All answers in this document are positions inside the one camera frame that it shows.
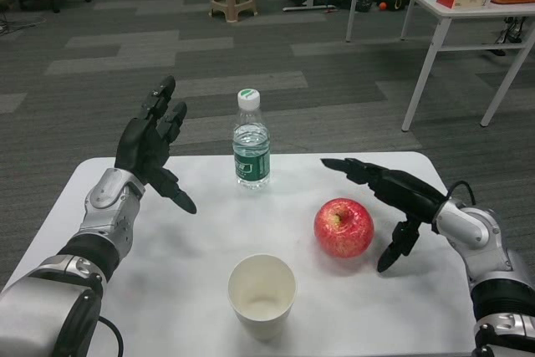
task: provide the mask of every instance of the red apple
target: red apple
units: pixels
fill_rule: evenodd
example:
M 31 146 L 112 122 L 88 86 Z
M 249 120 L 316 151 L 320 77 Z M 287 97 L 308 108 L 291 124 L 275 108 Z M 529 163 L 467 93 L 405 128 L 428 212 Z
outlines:
M 366 208 L 347 198 L 321 207 L 314 220 L 314 234 L 329 255 L 351 258 L 362 254 L 374 237 L 374 221 Z

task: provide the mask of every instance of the plastic bottle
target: plastic bottle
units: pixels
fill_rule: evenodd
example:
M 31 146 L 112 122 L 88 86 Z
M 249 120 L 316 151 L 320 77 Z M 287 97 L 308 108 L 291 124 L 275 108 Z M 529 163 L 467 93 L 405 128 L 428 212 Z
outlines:
M 260 93 L 242 89 L 237 94 L 239 111 L 232 147 L 237 182 L 259 189 L 269 182 L 269 131 L 260 112 Z

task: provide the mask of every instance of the cup rim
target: cup rim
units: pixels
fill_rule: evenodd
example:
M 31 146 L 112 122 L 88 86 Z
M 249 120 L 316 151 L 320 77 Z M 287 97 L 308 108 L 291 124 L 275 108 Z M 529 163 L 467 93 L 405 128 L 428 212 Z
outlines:
M 231 299 L 231 293 L 230 293 L 230 284 L 231 284 L 231 277 L 232 277 L 232 274 L 234 273 L 234 271 L 236 270 L 236 268 L 238 267 L 238 265 L 240 265 L 241 263 L 243 263 L 244 261 L 248 260 L 249 258 L 254 258 L 254 257 L 272 257 L 272 258 L 276 258 L 278 259 L 281 263 L 283 263 L 286 268 L 288 268 L 288 270 L 290 271 L 290 273 L 292 274 L 292 278 L 293 278 L 293 283 L 294 283 L 294 290 L 293 290 L 293 296 L 292 296 L 292 300 L 290 301 L 290 303 L 288 304 L 288 306 L 284 309 L 284 311 L 279 314 L 277 317 L 275 318 L 270 318 L 270 319 L 252 319 L 252 318 L 249 318 L 247 317 L 246 315 L 242 314 L 239 309 L 236 308 L 236 305 L 234 305 L 234 303 L 232 302 L 232 299 Z M 293 306 L 293 303 L 295 302 L 295 297 L 297 296 L 297 293 L 298 293 L 298 280 L 295 278 L 295 274 L 293 273 L 293 270 L 289 267 L 289 265 L 287 263 L 285 263 L 281 258 L 275 256 L 275 255 L 272 255 L 272 254 L 267 254 L 265 252 L 260 252 L 260 253 L 257 253 L 257 254 L 251 254 L 249 255 L 248 257 L 245 257 L 244 259 L 242 259 L 239 263 L 237 263 L 234 268 L 232 269 L 231 271 L 231 274 L 230 276 L 228 277 L 228 281 L 227 281 L 227 298 L 228 298 L 228 302 L 231 304 L 232 306 L 232 309 L 240 314 L 243 318 L 245 319 L 248 319 L 252 322 L 270 322 L 270 321 L 273 321 L 275 319 L 279 319 L 280 317 L 284 316 Z

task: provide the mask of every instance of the floor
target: floor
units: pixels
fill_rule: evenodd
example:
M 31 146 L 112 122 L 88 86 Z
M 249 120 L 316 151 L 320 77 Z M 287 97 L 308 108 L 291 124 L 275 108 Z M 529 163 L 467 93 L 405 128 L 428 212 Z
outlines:
M 435 21 L 415 10 L 260 14 L 230 25 L 206 0 L 68 0 L 60 14 L 0 37 L 0 288 L 74 168 L 113 156 L 147 91 L 167 74 L 189 114 L 173 155 L 229 154 L 235 93 L 262 91 L 273 152 L 416 150 L 447 185 L 464 179 L 503 218 L 507 242 L 535 274 L 535 58 L 530 55 L 491 125 L 479 126 L 513 52 L 440 54 L 411 131 L 401 122 Z M 451 43 L 493 41 L 499 20 L 456 23 Z

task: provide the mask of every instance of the paper cup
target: paper cup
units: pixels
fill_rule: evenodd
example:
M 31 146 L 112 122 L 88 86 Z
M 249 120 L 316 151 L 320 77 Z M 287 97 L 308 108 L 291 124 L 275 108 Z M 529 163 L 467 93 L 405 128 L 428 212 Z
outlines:
M 228 298 L 236 316 L 260 340 L 281 332 L 296 292 L 292 270 L 272 255 L 245 258 L 228 279 Z

